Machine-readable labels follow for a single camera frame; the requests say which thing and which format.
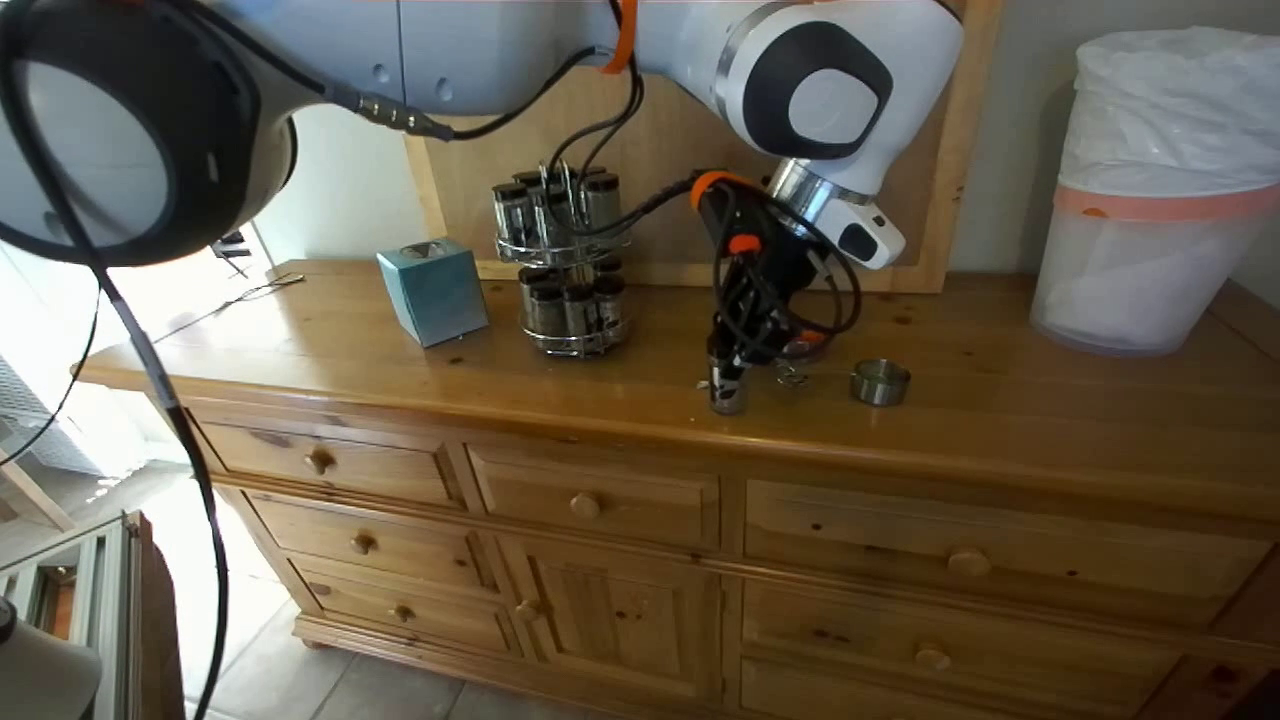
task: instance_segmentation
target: dresser top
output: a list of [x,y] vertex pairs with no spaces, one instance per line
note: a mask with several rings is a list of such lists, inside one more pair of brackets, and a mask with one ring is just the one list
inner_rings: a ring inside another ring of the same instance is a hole
[[[706,398],[706,293],[635,286],[623,347],[545,360],[521,336],[517,282],[490,282],[485,332],[425,350],[399,332],[378,264],[279,273],[296,282],[162,341],[187,404],[333,398],[454,423],[1053,486],[1280,529],[1280,311],[1237,286],[1167,360],[1044,341],[1030,326],[1030,278],[955,274],[945,294],[867,294],[859,323],[798,387],[753,366],[744,415],[716,415]],[[849,373],[864,357],[913,373],[907,404],[854,398]],[[146,387],[127,347],[93,357],[86,378]]]

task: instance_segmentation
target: white trash can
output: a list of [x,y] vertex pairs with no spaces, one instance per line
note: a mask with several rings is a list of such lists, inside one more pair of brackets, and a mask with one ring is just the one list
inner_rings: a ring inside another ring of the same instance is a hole
[[1075,58],[1034,323],[1176,350],[1280,208],[1280,36],[1122,30]]

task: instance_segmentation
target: tile floor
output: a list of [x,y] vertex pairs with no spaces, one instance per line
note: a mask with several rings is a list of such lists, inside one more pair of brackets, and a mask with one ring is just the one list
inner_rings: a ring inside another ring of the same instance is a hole
[[[213,647],[213,552],[191,480],[150,466],[126,485],[53,476],[44,485],[78,524],[142,507],[176,580],[187,709],[199,697]],[[0,486],[19,519],[0,524],[0,558],[49,542],[24,499]],[[294,637],[294,599],[250,541],[231,507],[222,511],[231,554],[231,629],[213,720],[581,720],[577,709],[542,704],[485,685],[433,677],[369,655],[307,647]]]

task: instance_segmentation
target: blue box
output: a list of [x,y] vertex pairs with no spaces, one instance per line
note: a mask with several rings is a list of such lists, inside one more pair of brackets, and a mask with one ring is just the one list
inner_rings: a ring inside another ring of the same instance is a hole
[[378,250],[399,326],[419,344],[446,344],[490,323],[474,248],[425,239]]

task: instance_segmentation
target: white wall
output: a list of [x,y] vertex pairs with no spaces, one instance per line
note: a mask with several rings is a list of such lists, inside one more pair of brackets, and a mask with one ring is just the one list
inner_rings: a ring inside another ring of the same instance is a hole
[[[1276,0],[1007,0],[953,268],[1035,268],[1071,112],[1075,43],[1122,28],[1219,25],[1280,36]],[[1237,278],[1280,307],[1280,223]]]
[[[953,268],[1039,264],[1058,156],[1071,112],[1075,43],[1117,28],[1224,25],[1280,30],[1276,0],[1007,0]],[[301,167],[257,221],[276,259],[373,256],[425,233],[395,131],[335,106],[301,117]],[[1237,278],[1280,307],[1280,223]]]

